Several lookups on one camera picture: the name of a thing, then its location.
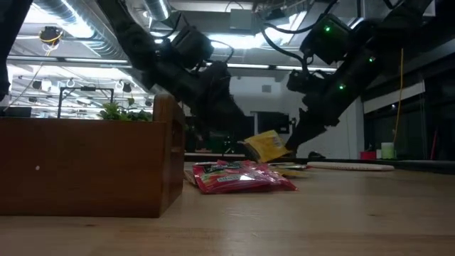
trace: chip bag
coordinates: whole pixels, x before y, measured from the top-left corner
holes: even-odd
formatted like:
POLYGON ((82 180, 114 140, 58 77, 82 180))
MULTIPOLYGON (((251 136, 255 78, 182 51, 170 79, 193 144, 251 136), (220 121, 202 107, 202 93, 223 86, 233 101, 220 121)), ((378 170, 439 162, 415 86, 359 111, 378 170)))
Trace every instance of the chip bag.
POLYGON ((284 146, 282 138, 274 130, 250 137, 245 142, 245 146, 252 152, 254 158, 261 163, 290 153, 284 146))
POLYGON ((295 191, 286 178, 269 171, 266 164, 251 161, 216 164, 195 164, 193 173, 203 193, 295 191))

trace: red snack bag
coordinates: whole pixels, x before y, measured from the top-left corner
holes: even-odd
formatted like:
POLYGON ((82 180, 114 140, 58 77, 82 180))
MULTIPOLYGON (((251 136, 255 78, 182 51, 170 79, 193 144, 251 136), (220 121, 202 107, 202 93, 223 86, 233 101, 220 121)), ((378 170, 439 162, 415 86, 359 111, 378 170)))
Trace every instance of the red snack bag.
POLYGON ((245 169, 226 169, 206 173, 203 166, 194 166, 193 173, 203 193, 229 193, 249 189, 270 190, 270 180, 260 172, 245 169))
POLYGON ((261 192, 297 188, 286 178, 252 161, 196 164, 193 173, 203 193, 261 192))

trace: ceiling duct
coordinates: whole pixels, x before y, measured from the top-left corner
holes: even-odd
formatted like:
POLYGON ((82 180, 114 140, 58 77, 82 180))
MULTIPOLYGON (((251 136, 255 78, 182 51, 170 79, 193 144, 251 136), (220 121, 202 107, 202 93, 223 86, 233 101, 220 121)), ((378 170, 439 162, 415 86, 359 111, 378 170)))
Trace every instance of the ceiling duct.
POLYGON ((92 39, 83 44, 101 58, 125 59, 117 39, 91 8, 81 0, 35 0, 37 9, 57 18, 58 25, 77 38, 92 39))
POLYGON ((144 0, 144 3, 155 21, 164 21, 171 16, 172 7, 168 0, 144 0))

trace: cable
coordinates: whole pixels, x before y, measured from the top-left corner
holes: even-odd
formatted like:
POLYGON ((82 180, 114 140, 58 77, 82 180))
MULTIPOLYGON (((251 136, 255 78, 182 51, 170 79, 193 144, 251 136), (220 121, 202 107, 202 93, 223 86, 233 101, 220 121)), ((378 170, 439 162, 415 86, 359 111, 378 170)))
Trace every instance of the cable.
POLYGON ((245 10, 245 8, 243 8, 242 4, 240 4, 239 2, 237 2, 237 1, 230 1, 229 3, 227 3, 227 6, 226 6, 226 8, 225 8, 225 12, 228 12, 228 7, 229 7, 229 5, 231 5, 232 3, 238 4, 238 5, 240 6, 240 8, 242 8, 242 10, 245 10))
POLYGON ((306 61, 298 56, 297 54, 293 54, 293 53, 290 53, 289 51, 287 50, 283 50, 281 49, 279 46, 277 46, 276 44, 274 44, 274 42, 272 40, 270 40, 269 36, 267 36, 267 34, 265 33, 265 30, 264 30, 264 27, 263 26, 259 26, 259 29, 261 30, 261 34, 262 36, 264 36, 264 39, 266 40, 266 42, 270 45, 270 47, 272 47, 273 49, 275 49, 276 51, 280 52, 280 53, 283 53, 291 58, 295 58, 296 60, 298 60, 302 66, 302 68, 305 68, 306 67, 306 61))
POLYGON ((212 41, 212 42, 215 42, 215 43, 221 43, 222 45, 225 45, 225 46, 227 46, 227 47, 230 48, 230 54, 229 54, 229 56, 227 57, 227 59, 225 60, 225 63, 228 63, 228 61, 229 61, 229 60, 232 58, 232 56, 234 55, 235 49, 234 49, 232 46, 228 45, 227 43, 223 43, 223 42, 218 41, 218 40, 211 40, 211 41, 212 41))
POLYGON ((176 21, 176 23, 174 24, 174 26, 173 26, 171 32, 168 32, 168 33, 167 33, 166 35, 164 35, 164 36, 155 36, 155 38, 157 38, 157 39, 165 39, 165 38, 168 38, 169 36, 171 36, 174 32, 176 32, 177 26, 178 26, 178 23, 180 23, 181 17, 182 17, 182 13, 180 12, 180 14, 178 15, 177 21, 176 21))
POLYGON ((384 4, 387 6, 387 8, 389 8, 390 10, 393 10, 395 8, 397 8, 397 6, 399 6, 403 0, 399 0, 395 5, 393 5, 390 0, 383 0, 384 1, 384 4))
POLYGON ((403 93, 403 85, 404 85, 404 65, 405 65, 405 50, 404 48, 401 49, 401 68, 400 68, 400 98, 398 99, 398 113, 397 113, 397 121, 395 123, 395 135, 393 137, 393 144, 397 141, 397 134, 398 134, 398 124, 400 123, 400 112, 401 112, 401 96, 403 93))
MULTIPOLYGON (((332 0, 332 2, 330 2, 327 6, 327 8, 324 10, 324 12, 319 16, 318 18, 318 21, 320 21, 325 15, 327 15, 330 10, 333 8, 333 6, 336 4, 338 0, 332 0)), ((304 33, 304 32, 307 32, 307 31, 310 31, 311 29, 314 28, 314 25, 315 24, 312 24, 310 26, 307 26, 306 28, 301 28, 299 30, 296 30, 296 31, 290 31, 290 30, 287 30, 287 29, 283 29, 283 28, 279 28, 273 24, 270 24, 270 23, 264 23, 264 26, 266 27, 269 27, 269 28, 273 28, 274 30, 276 31, 279 31, 281 33, 287 33, 287 34, 298 34, 298 33, 304 33)))
POLYGON ((60 38, 62 37, 62 35, 63 35, 63 31, 60 32, 60 35, 58 35, 56 38, 49 39, 49 40, 44 40, 44 39, 41 38, 41 32, 39 33, 40 40, 41 40, 41 42, 43 42, 43 43, 53 43, 54 41, 60 39, 60 38))
POLYGON ((36 71, 35 75, 33 76, 33 78, 31 79, 31 81, 29 82, 29 84, 27 85, 27 87, 22 91, 22 93, 15 99, 13 100, 13 102, 11 102, 8 107, 5 107, 3 109, 3 112, 6 112, 8 110, 8 108, 10 108, 10 106, 12 106, 14 103, 16 103, 22 96, 24 93, 26 93, 26 91, 30 88, 30 86, 33 84, 33 82, 35 81, 35 78, 36 76, 38 75, 38 73, 40 72, 41 68, 43 67, 43 63, 40 63, 40 66, 38 68, 38 70, 36 71))

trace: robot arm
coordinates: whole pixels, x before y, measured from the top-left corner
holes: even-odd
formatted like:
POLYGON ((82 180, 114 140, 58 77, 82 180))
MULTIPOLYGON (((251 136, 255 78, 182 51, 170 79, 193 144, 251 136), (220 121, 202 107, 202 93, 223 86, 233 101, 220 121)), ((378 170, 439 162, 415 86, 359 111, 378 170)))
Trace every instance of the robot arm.
POLYGON ((422 25, 425 9, 432 0, 404 0, 380 23, 364 21, 354 30, 331 14, 321 17, 301 44, 305 56, 317 55, 327 64, 343 61, 332 75, 318 78, 306 66, 293 71, 287 87, 304 93, 307 111, 300 109, 300 120, 287 142, 287 149, 338 124, 349 105, 390 63, 389 56, 399 55, 407 39, 422 25))
MULTIPOLYGON (((245 116, 230 97, 226 63, 213 63, 201 73, 187 71, 209 59, 213 52, 210 40, 186 26, 172 42, 164 39, 158 47, 154 38, 134 22, 123 1, 97 0, 97 3, 133 66, 144 73, 145 85, 159 84, 188 105, 209 127, 235 132, 237 138, 244 139, 245 116)), ((305 94, 302 101, 308 110, 300 110, 299 123, 287 142, 286 147, 292 151, 326 131, 326 127, 338 124, 342 113, 383 71, 385 56, 399 50, 407 36, 421 26, 423 13, 432 0, 404 0, 382 22, 362 22, 354 30, 328 14, 336 2, 329 4, 311 28, 302 30, 311 29, 300 47, 306 58, 317 55, 329 65, 339 61, 343 64, 332 75, 319 72, 323 76, 320 78, 308 71, 305 60, 299 59, 302 71, 291 73, 287 87, 305 94)), ((283 33, 302 32, 274 28, 283 33)), ((273 48, 286 54, 268 39, 264 29, 262 33, 273 48)))
POLYGON ((97 3, 133 67, 143 72, 148 89, 155 84, 162 86, 189 106, 208 127, 244 139, 245 116, 230 96, 227 63, 212 63, 200 73, 188 71, 209 59, 213 52, 210 39, 194 27, 186 26, 172 41, 165 38, 158 46, 153 36, 134 22, 124 1, 97 0, 97 3))

